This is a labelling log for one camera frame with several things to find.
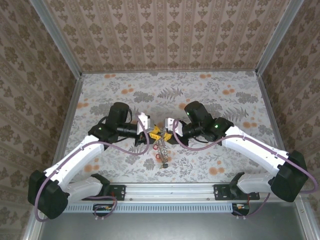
floral tablecloth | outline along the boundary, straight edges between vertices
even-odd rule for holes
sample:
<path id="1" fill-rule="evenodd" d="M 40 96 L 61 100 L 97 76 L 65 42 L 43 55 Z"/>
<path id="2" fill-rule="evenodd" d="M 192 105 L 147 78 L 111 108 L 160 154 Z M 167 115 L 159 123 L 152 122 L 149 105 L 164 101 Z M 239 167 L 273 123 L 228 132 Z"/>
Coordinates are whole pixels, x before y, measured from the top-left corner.
<path id="1" fill-rule="evenodd" d="M 276 146 L 253 71 L 84 74 L 82 78 L 84 84 L 66 154 L 79 144 L 93 125 L 108 115 L 114 102 L 128 104 L 133 114 L 150 115 L 155 124 L 163 127 L 167 117 L 190 122 L 184 107 L 199 101 L 212 117 L 224 117 L 258 140 Z M 133 152 L 145 148 L 144 145 L 134 147 L 133 139 L 116 144 Z M 193 148 L 203 145 L 194 140 L 189 143 Z M 156 159 L 158 152 L 152 147 L 142 156 L 108 148 L 88 163 L 74 180 L 99 173 L 117 183 L 229 182 L 238 172 L 265 172 L 255 162 L 223 146 L 204 151 L 188 151 L 168 143 L 166 147 L 168 168 L 161 168 L 161 161 Z"/>

white robotic arm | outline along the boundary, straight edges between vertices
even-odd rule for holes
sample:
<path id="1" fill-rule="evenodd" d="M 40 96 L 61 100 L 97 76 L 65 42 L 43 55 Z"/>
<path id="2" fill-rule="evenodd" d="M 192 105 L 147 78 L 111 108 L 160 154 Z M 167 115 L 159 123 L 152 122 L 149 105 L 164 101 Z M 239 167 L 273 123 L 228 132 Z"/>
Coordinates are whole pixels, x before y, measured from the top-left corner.
<path id="1" fill-rule="evenodd" d="M 44 172 L 34 171 L 29 178 L 28 201 L 35 205 L 38 191 L 47 181 L 37 205 L 49 219 L 54 219 L 63 212 L 68 203 L 106 192 L 110 182 L 99 174 L 93 174 L 83 181 L 70 182 L 86 164 L 108 148 L 99 142 L 113 144 L 118 142 L 118 137 L 125 137 L 134 138 L 135 146 L 146 143 L 148 136 L 145 136 L 145 133 L 154 129 L 150 117 L 143 112 L 138 115 L 143 126 L 139 122 L 126 123 L 128 111 L 128 105 L 116 102 L 110 108 L 109 116 L 103 118 L 106 122 L 100 121 L 93 126 L 83 141 L 61 161 Z"/>
<path id="2" fill-rule="evenodd" d="M 220 140 L 219 145 L 243 154 L 268 171 L 260 174 L 238 173 L 231 181 L 232 184 L 236 182 L 234 187 L 245 194 L 274 193 L 287 202 L 295 200 L 308 177 L 281 158 L 288 159 L 303 170 L 307 170 L 305 159 L 300 152 L 293 151 L 289 154 L 249 136 L 225 118 L 213 119 L 204 105 L 197 101 L 189 103 L 184 110 L 191 123 L 179 121 L 173 128 L 174 119 L 165 120 L 167 133 L 172 134 L 175 131 L 179 140 L 178 142 L 171 137 L 168 139 L 169 143 L 179 143 L 187 147 L 189 139 L 197 136 L 203 136 L 208 142 Z"/>

metal chain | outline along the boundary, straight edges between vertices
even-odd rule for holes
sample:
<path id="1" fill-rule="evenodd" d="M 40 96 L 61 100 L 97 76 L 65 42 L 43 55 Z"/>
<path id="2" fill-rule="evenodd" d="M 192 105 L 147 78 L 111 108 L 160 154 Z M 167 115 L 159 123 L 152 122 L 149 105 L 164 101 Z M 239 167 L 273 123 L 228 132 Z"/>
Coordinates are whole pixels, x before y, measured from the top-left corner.
<path id="1" fill-rule="evenodd" d="M 161 138 L 157 141 L 157 145 L 158 145 L 157 151 L 163 165 L 168 162 L 168 148 L 164 140 L 165 133 L 166 132 L 163 131 L 163 129 L 161 129 Z"/>

cable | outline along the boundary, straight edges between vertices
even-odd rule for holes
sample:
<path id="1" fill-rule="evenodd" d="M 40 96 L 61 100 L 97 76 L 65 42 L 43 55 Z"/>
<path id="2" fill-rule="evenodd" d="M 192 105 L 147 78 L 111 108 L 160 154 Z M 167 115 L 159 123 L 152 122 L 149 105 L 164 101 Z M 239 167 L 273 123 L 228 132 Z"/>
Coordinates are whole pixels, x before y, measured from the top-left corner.
<path id="1" fill-rule="evenodd" d="M 146 136 L 146 148 L 140 152 L 140 153 L 135 153 L 135 152 L 131 152 L 131 151 L 127 151 L 125 149 L 122 149 L 121 147 L 118 147 L 116 145 L 113 145 L 111 143 L 108 143 L 108 142 L 104 142 L 104 141 L 93 141 L 93 142 L 89 142 L 85 145 L 83 145 L 81 148 L 78 148 L 76 151 L 74 151 L 69 157 L 67 157 L 45 180 L 44 182 L 41 184 L 39 190 L 38 190 L 38 193 L 36 194 L 36 197 L 35 197 L 35 202 L 34 202 L 34 215 L 35 215 L 35 219 L 41 223 L 45 222 L 48 220 L 48 218 L 45 218 L 45 219 L 41 219 L 39 217 L 39 214 L 38 214 L 38 205 L 39 205 L 39 199 L 40 199 L 40 195 L 42 193 L 42 191 L 44 190 L 46 184 L 49 182 L 49 180 L 59 172 L 59 170 L 71 159 L 73 158 L 76 154 L 78 154 L 80 151 L 82 151 L 83 149 L 85 149 L 86 147 L 89 147 L 90 145 L 93 145 L 93 144 L 103 144 L 103 145 L 106 145 L 108 147 L 112 147 L 112 148 L 115 148 L 115 149 L 118 149 L 119 151 L 122 151 L 126 154 L 131 154 L 133 156 L 140 156 L 140 155 L 143 155 L 145 154 L 147 151 L 148 151 L 148 148 L 150 146 L 150 140 L 149 140 L 149 136 L 148 136 L 148 133 L 143 125 L 143 123 L 141 122 L 141 120 L 139 119 L 139 117 L 137 118 L 139 124 L 141 125 L 142 127 L 142 130 L 143 130 L 143 133 L 144 135 Z"/>
<path id="2" fill-rule="evenodd" d="M 114 197 L 114 196 L 89 196 L 89 197 L 87 197 L 87 199 L 95 199 L 95 200 L 97 200 L 97 199 L 112 199 L 112 200 L 114 201 L 113 208 L 112 208 L 112 209 L 110 210 L 110 212 L 109 212 L 107 215 L 105 215 L 103 218 L 109 217 L 109 216 L 113 213 L 113 211 L 116 209 L 116 207 L 117 207 L 117 205 L 118 205 L 118 200 L 117 200 L 117 198 Z M 98 219 L 97 209 L 101 208 L 102 206 L 104 206 L 104 205 L 103 205 L 103 204 L 100 204 L 99 206 L 97 206 L 97 207 L 94 208 L 94 213 L 93 213 L 93 215 L 96 217 L 95 219 Z"/>
<path id="3" fill-rule="evenodd" d="M 248 204 L 249 208 L 250 208 L 250 196 L 248 194 L 248 201 L 246 202 L 246 204 Z"/>
<path id="4" fill-rule="evenodd" d="M 114 144 L 122 142 L 123 140 L 126 140 L 126 139 L 128 139 L 128 137 L 121 138 L 121 139 L 115 141 Z"/>
<path id="5" fill-rule="evenodd" d="M 183 147 L 184 149 L 188 149 L 190 151 L 201 151 L 201 150 L 205 150 L 205 149 L 208 149 L 220 142 L 222 142 L 223 140 L 226 140 L 226 139 L 231 139 L 231 138 L 240 138 L 240 139 L 243 139 L 243 140 L 247 140 L 257 146 L 259 146 L 260 148 L 268 151 L 269 153 L 271 153 L 272 155 L 275 155 L 277 156 L 278 158 L 284 160 L 285 162 L 287 162 L 288 164 L 290 164 L 291 166 L 295 167 L 296 169 L 298 169 L 299 171 L 301 171 L 302 173 L 304 173 L 305 175 L 307 175 L 308 178 L 310 178 L 314 184 L 314 187 L 312 190 L 306 190 L 306 191 L 301 191 L 300 193 L 301 194 L 311 194 L 311 193 L 314 193 L 318 190 L 318 183 L 316 181 L 316 179 L 309 173 L 307 172 L 306 170 L 304 170 L 302 167 L 298 166 L 297 164 L 295 164 L 294 162 L 290 161 L 289 159 L 281 156 L 281 155 L 277 155 L 277 152 L 267 148 L 266 146 L 262 145 L 261 143 L 251 139 L 251 138 L 248 138 L 248 137 L 245 137 L 245 136 L 242 136 L 242 135 L 229 135 L 229 136 L 225 136 L 225 137 L 222 137 L 216 141 L 214 141 L 213 143 L 207 145 L 207 146 L 204 146 L 204 147 L 200 147 L 200 148 L 191 148 L 191 147 L 188 147 L 186 145 L 184 145 L 178 138 L 177 136 L 177 133 L 176 133 L 176 128 L 178 126 L 178 123 L 179 123 L 179 119 L 175 119 L 173 121 L 173 124 L 172 124 L 172 131 L 173 131 L 173 135 L 174 135 L 174 138 L 175 140 L 180 144 L 181 147 Z"/>
<path id="6" fill-rule="evenodd" d="M 101 118 L 100 120 L 99 120 L 99 124 L 102 124 L 102 122 L 104 121 L 104 120 L 107 120 L 108 119 L 108 116 L 104 116 L 103 118 Z"/>
<path id="7" fill-rule="evenodd" d="M 252 217 L 254 215 L 256 215 L 262 208 L 263 206 L 266 204 L 266 202 L 268 201 L 270 197 L 270 192 L 268 193 L 268 195 L 266 196 L 266 198 L 264 199 L 263 203 L 259 206 L 259 208 L 257 210 L 255 210 L 253 213 L 250 213 L 246 216 L 244 216 L 243 214 L 241 214 L 240 212 L 236 211 L 236 210 L 233 210 L 234 213 L 240 215 L 240 216 L 243 216 L 243 218 L 249 218 L 249 217 Z"/>
<path id="8" fill-rule="evenodd" d="M 197 139 L 195 136 L 193 137 L 193 139 L 196 140 L 199 143 L 202 143 L 202 144 L 208 144 L 209 143 L 208 141 L 201 141 L 201 140 Z"/>

yellow object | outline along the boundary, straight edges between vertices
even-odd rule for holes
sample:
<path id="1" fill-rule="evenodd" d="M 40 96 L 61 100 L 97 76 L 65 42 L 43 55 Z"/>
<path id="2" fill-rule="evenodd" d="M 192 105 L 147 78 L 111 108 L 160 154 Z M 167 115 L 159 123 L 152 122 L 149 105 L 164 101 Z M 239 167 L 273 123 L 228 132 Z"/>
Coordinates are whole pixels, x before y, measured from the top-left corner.
<path id="1" fill-rule="evenodd" d="M 172 134 L 166 132 L 163 136 L 163 140 L 167 142 L 171 139 L 171 137 L 172 137 Z"/>
<path id="2" fill-rule="evenodd" d="M 155 140 L 159 140 L 161 138 L 161 136 L 154 134 L 154 133 L 151 133 L 151 132 L 149 133 L 149 135 L 150 135 L 150 138 L 155 139 Z"/>
<path id="3" fill-rule="evenodd" d="M 150 132 L 151 134 L 158 134 L 160 133 L 160 128 L 157 125 L 154 125 L 154 129 Z"/>

